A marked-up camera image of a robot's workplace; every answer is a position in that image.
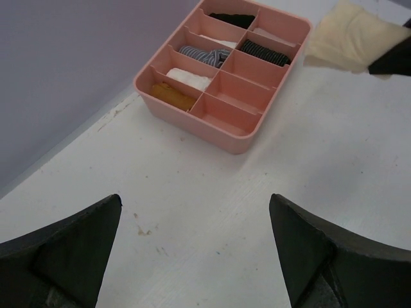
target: pink organizer tray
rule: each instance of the pink organizer tray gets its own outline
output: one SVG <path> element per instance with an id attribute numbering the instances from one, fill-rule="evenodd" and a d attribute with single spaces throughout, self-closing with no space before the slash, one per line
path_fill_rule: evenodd
<path id="1" fill-rule="evenodd" d="M 210 13 L 247 14 L 256 18 L 246 30 L 210 17 Z M 255 28 L 272 36 L 254 33 Z M 202 0 L 141 69 L 134 85 L 154 116 L 229 153 L 244 153 L 300 55 L 311 28 L 304 18 L 252 1 Z M 200 35 L 237 45 L 231 49 Z M 280 67 L 243 53 L 239 49 L 246 39 L 287 55 L 291 64 Z M 205 51 L 224 48 L 231 53 L 217 69 L 180 54 L 178 50 L 183 45 Z M 201 92 L 167 77 L 174 67 L 207 76 L 212 82 Z M 185 112 L 151 96 L 152 86 L 162 82 L 196 99 L 193 108 Z"/>

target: white table surface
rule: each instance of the white table surface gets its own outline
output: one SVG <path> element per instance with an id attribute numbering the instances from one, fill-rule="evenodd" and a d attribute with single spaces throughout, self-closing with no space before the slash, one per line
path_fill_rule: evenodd
<path id="1" fill-rule="evenodd" d="M 262 2 L 313 23 L 335 3 Z M 388 20 L 411 15 L 362 2 Z M 0 242 L 118 193 L 123 212 L 98 308 L 289 307 L 272 193 L 411 250 L 410 87 L 410 78 L 381 81 L 300 60 L 239 156 L 152 117 L 132 94 L 0 201 Z"/>

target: lavender wall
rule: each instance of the lavender wall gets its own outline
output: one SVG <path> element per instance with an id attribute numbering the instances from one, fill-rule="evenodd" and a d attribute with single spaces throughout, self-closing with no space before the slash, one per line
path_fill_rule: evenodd
<path id="1" fill-rule="evenodd" d="M 195 0 L 4 0 L 0 188 L 124 88 Z"/>

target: black folded cloth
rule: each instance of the black folded cloth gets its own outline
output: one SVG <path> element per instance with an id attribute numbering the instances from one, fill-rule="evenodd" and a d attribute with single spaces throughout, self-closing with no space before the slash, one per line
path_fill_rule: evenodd
<path id="1" fill-rule="evenodd" d="M 290 58 L 286 55 L 272 51 L 271 49 L 258 45 L 250 40 L 244 42 L 240 51 L 281 67 L 286 64 L 291 64 Z"/>
<path id="2" fill-rule="evenodd" d="M 218 19 L 220 21 L 227 22 L 229 24 L 233 24 L 237 27 L 248 29 L 253 20 L 256 18 L 253 15 L 240 15 L 240 14 L 215 14 L 211 13 L 210 17 Z"/>

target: white cloth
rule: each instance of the white cloth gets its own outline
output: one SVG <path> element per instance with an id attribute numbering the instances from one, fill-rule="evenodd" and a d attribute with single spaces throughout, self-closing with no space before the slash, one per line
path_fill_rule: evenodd
<path id="1" fill-rule="evenodd" d="M 177 68 L 170 69 L 170 71 L 167 73 L 167 77 L 189 85 L 190 87 L 193 87 L 194 89 L 200 90 L 202 92 L 205 91 L 211 83 L 211 78 L 199 76 Z"/>
<path id="2" fill-rule="evenodd" d="M 295 47 L 296 44 L 288 42 L 284 39 L 282 39 L 281 37 L 278 37 L 277 35 L 271 34 L 270 32 L 265 31 L 264 29 L 261 28 L 256 28 L 254 30 L 252 30 L 254 33 L 256 34 L 260 34 L 264 37 L 268 37 L 269 39 L 272 39 L 276 42 L 280 42 L 283 43 L 284 45 L 290 46 L 290 47 Z"/>
<path id="3" fill-rule="evenodd" d="M 201 36 L 201 37 L 204 37 L 205 39 L 208 39 L 208 40 L 213 40 L 213 41 L 215 41 L 215 42 L 217 42 L 217 43 L 220 43 L 221 45 L 230 47 L 231 49 L 234 49 L 234 48 L 237 46 L 237 43 L 235 43 L 235 42 L 229 42 L 228 40 L 216 40 L 215 38 L 207 37 L 207 36 L 205 36 L 205 35 L 203 35 L 203 34 L 201 34 L 200 36 Z"/>
<path id="4" fill-rule="evenodd" d="M 383 21 L 348 0 L 339 0 L 311 36 L 304 64 L 362 73 L 409 36 L 410 29 Z"/>

